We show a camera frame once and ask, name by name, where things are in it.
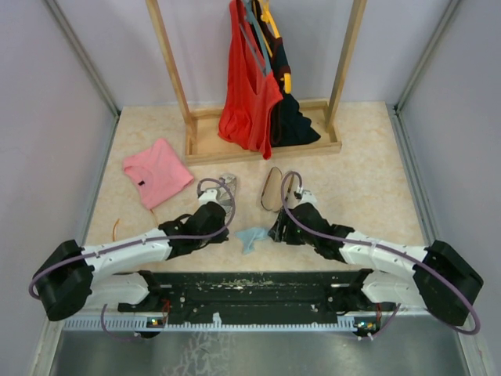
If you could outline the brown plaid glasses case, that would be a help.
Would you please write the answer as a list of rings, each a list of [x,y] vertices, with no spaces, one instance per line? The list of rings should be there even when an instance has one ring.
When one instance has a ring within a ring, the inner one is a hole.
[[[261,207],[268,211],[277,213],[282,207],[281,184],[283,181],[282,171],[274,166],[270,168],[261,190]]]

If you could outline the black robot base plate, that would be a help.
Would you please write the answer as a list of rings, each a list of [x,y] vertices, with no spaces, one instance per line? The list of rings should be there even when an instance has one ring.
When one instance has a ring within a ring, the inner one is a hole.
[[[151,273],[149,294],[121,303],[121,313],[158,313],[169,324],[335,324],[347,313],[389,313],[392,302],[362,293],[368,271],[277,273]]]

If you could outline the small light blue cloth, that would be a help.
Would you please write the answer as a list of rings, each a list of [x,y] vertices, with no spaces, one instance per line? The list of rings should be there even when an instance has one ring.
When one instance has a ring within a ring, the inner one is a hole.
[[[242,242],[243,254],[248,255],[254,250],[254,243],[256,241],[268,238],[268,230],[264,227],[251,227],[235,232],[235,236]]]

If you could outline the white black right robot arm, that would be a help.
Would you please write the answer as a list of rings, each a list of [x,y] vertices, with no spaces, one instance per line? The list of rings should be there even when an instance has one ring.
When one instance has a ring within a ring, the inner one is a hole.
[[[370,269],[349,291],[351,304],[361,310],[375,302],[402,303],[460,327],[484,284],[444,241],[425,247],[377,240],[350,226],[329,223],[311,203],[280,210],[268,235],[278,243],[310,245],[325,259]]]

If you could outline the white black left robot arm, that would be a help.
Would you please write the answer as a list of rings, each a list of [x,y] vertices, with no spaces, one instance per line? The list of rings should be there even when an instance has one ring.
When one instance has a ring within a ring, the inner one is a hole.
[[[233,217],[232,208],[226,211],[209,201],[193,214],[180,215],[125,240],[88,247],[65,240],[32,276],[28,292],[42,303],[49,320],[66,319],[84,308],[92,287],[101,280],[227,241]]]

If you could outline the map print glasses case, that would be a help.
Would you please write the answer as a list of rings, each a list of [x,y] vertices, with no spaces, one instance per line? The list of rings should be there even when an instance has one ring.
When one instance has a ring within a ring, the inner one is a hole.
[[[218,203],[224,209],[232,207],[232,198],[235,197],[237,188],[237,177],[232,173],[223,173],[219,177],[222,185],[218,188]]]

